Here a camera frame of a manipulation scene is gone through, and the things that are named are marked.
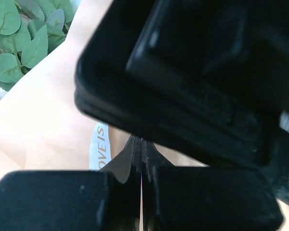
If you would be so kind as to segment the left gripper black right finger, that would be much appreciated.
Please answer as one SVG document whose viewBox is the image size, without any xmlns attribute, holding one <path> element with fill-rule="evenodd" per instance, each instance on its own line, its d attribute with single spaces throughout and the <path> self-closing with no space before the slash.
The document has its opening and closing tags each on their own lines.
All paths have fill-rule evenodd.
<svg viewBox="0 0 289 231">
<path fill-rule="evenodd" d="M 276 231 L 283 215 L 258 171 L 176 167 L 141 143 L 143 228 L 146 231 Z"/>
</svg>

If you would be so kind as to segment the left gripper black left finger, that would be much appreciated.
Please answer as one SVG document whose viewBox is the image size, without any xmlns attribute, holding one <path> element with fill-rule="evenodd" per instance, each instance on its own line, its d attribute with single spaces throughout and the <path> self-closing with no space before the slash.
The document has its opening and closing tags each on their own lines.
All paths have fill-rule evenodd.
<svg viewBox="0 0 289 231">
<path fill-rule="evenodd" d="M 0 180 L 0 231 L 137 231 L 141 139 L 104 168 L 26 170 Z"/>
</svg>

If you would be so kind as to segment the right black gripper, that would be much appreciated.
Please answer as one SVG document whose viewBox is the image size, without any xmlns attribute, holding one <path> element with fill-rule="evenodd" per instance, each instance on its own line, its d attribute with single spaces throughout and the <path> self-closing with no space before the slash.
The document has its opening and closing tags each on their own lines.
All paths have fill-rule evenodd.
<svg viewBox="0 0 289 231">
<path fill-rule="evenodd" d="M 82 113 L 259 169 L 289 205 L 289 0 L 114 0 L 75 84 Z"/>
</svg>

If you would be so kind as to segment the cream ribbon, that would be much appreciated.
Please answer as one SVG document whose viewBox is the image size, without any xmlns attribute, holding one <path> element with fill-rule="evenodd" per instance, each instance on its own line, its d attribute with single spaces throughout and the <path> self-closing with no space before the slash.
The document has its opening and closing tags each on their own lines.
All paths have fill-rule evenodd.
<svg viewBox="0 0 289 231">
<path fill-rule="evenodd" d="M 108 124 L 98 122 L 94 127 L 89 150 L 89 169 L 100 170 L 111 158 L 111 146 Z"/>
</svg>

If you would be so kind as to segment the kraft wrapping paper sheet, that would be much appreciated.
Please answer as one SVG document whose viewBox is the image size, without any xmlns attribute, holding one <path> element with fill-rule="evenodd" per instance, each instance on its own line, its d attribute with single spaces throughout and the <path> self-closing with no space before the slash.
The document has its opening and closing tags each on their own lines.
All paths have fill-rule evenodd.
<svg viewBox="0 0 289 231">
<path fill-rule="evenodd" d="M 94 127 L 98 122 L 108 123 L 88 116 L 77 108 L 75 74 L 82 52 L 112 1 L 83 0 L 64 42 L 25 74 L 0 100 L 0 180 L 14 171 L 90 170 L 89 150 Z M 261 170 L 207 165 L 177 150 L 110 124 L 108 126 L 112 160 L 123 150 L 129 137 L 135 136 L 141 142 L 153 143 L 176 167 L 237 167 L 260 172 L 269 182 L 284 218 L 278 230 L 284 228 L 287 219 L 282 205 L 286 203 L 277 198 L 272 183 Z M 141 151 L 139 167 L 138 231 L 145 231 Z"/>
</svg>

